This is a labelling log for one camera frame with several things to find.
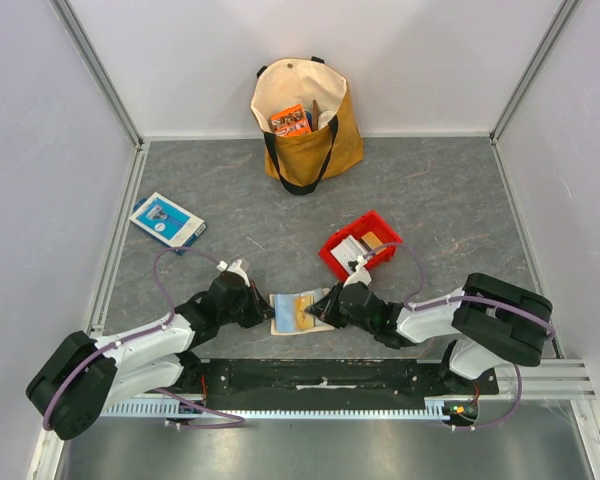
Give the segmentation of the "red plastic bin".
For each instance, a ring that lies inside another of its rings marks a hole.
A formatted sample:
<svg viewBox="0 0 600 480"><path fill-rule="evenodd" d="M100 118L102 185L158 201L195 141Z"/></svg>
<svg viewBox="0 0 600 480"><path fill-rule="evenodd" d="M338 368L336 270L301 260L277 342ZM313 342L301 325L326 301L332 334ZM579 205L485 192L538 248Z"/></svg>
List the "red plastic bin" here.
<svg viewBox="0 0 600 480"><path fill-rule="evenodd" d="M345 281L353 273L350 266L360 256L368 254L365 267L368 270L388 262L396 253L396 246L381 245L401 243L402 238L375 210L370 210L352 223L332 234L319 250L319 257L340 281Z"/></svg>

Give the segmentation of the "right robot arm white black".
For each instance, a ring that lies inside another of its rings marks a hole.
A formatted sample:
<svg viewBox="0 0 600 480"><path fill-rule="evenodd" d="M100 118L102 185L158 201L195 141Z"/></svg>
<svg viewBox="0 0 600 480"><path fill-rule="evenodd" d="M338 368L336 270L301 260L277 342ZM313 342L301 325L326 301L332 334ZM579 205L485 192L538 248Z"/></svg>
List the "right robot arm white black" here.
<svg viewBox="0 0 600 480"><path fill-rule="evenodd" d="M556 334L553 306L543 296L482 273L429 302L385 302L366 281L336 284L304 312L335 328L354 326L379 343L400 349L456 335L438 367L447 392L469 392L486 371L504 363L536 367Z"/></svg>

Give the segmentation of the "beige leather card holder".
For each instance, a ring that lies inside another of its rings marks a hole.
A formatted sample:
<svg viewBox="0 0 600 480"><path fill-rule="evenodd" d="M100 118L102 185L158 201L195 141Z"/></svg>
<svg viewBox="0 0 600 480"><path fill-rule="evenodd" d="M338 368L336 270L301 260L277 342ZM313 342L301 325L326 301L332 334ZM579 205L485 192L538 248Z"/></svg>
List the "beige leather card holder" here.
<svg viewBox="0 0 600 480"><path fill-rule="evenodd" d="M296 294L270 294L269 301L274 309L271 335L294 336L334 330L333 326L306 312L327 293L327 288L319 288Z"/></svg>

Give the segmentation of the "gold credit card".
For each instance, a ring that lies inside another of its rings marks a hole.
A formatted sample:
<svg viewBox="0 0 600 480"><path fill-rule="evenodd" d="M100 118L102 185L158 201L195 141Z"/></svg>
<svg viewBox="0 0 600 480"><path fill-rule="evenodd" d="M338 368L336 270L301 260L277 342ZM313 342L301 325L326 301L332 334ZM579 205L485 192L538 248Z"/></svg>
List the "gold credit card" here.
<svg viewBox="0 0 600 480"><path fill-rule="evenodd" d="M300 334L328 331L332 327L308 312L308 308L315 302L314 294L303 294L294 300L294 327Z"/></svg>

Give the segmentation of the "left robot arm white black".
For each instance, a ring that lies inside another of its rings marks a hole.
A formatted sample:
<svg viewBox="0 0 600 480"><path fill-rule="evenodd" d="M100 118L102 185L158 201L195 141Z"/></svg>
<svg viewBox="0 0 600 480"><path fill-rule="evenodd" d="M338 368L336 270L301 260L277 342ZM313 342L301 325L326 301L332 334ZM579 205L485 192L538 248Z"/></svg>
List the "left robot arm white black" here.
<svg viewBox="0 0 600 480"><path fill-rule="evenodd" d="M94 339L69 334L25 390L45 430L62 440L86 431L107 408L147 391L181 393L200 380L192 349L220 328L252 328L272 318L273 308L254 282L222 273L164 317L126 332Z"/></svg>

